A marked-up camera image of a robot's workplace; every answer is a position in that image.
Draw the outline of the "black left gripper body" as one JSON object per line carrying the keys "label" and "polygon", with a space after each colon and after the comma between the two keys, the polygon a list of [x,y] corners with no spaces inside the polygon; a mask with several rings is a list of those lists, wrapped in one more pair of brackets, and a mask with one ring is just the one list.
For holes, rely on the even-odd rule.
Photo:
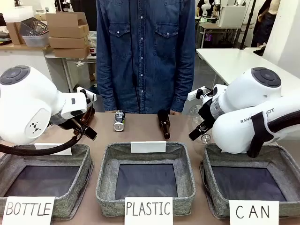
{"label": "black left gripper body", "polygon": [[74,134],[79,134],[81,127],[87,129],[88,123],[85,124],[83,116],[75,116],[71,119],[64,119],[60,116],[52,116],[52,125],[57,125],[64,130],[73,130]]}

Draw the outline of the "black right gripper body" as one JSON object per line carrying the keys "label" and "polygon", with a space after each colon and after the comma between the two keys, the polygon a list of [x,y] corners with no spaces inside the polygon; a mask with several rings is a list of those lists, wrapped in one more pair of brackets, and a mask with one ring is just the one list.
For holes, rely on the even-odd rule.
{"label": "black right gripper body", "polygon": [[202,107],[199,109],[199,112],[198,112],[198,114],[203,119],[202,123],[205,123],[210,128],[213,127],[213,124],[216,121],[216,119],[212,116],[211,111],[210,111],[211,103],[212,103],[212,99],[208,100],[206,103],[204,103],[202,105]]}

